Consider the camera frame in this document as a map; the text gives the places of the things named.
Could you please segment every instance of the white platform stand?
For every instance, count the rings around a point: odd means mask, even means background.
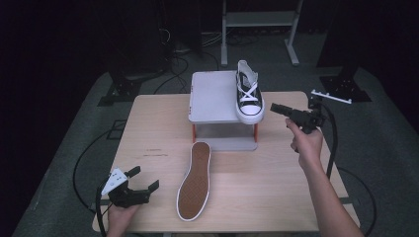
[[[295,11],[286,12],[227,12],[226,0],[222,3],[222,43],[221,65],[228,64],[227,59],[227,28],[229,27],[274,27],[291,26],[290,38],[285,40],[287,51],[294,66],[299,65],[298,58],[293,50],[293,38],[298,25],[299,14],[303,0],[298,0]]]
[[[193,140],[214,151],[255,150],[257,124],[248,125],[236,115],[236,71],[196,72],[192,76],[189,120]]]

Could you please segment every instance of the sneaker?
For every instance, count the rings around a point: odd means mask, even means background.
[[[206,206],[210,193],[210,146],[196,142],[191,148],[191,163],[178,190],[177,211],[182,220],[196,219]]]
[[[237,117],[246,124],[255,124],[262,120],[265,102],[258,88],[258,73],[252,71],[245,60],[238,62],[237,81]]]

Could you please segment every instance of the metal rack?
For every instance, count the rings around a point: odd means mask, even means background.
[[[227,12],[226,0],[222,3],[222,43],[221,65],[228,64],[227,59],[227,28],[229,27],[273,27],[291,26],[290,38],[285,39],[285,45],[294,66],[299,65],[298,58],[293,50],[293,38],[298,25],[299,13],[303,0],[298,0],[295,11],[284,12]]]

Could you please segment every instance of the wooden table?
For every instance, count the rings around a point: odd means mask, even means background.
[[[302,92],[265,92],[264,119],[259,123],[255,151],[213,152],[209,200],[203,213],[186,222],[176,212],[176,195],[189,167],[192,125],[189,95],[141,95],[132,106],[112,170],[141,172],[129,180],[132,190],[144,190],[156,180],[160,188],[144,204],[128,231],[154,233],[246,233],[318,231],[307,181],[290,144],[293,134],[285,117],[270,111],[272,103],[307,110]],[[330,152],[323,142],[326,170]],[[348,196],[333,168],[331,182],[340,198]],[[345,204],[358,223],[351,204]],[[104,224],[107,227],[107,215]],[[93,228],[99,231],[97,220]]]

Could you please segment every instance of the forearm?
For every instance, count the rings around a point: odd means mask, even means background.
[[[343,207],[323,169],[304,169],[304,173],[321,236],[364,236]]]
[[[118,229],[109,229],[107,237],[123,237],[125,236],[125,232],[123,230]]]

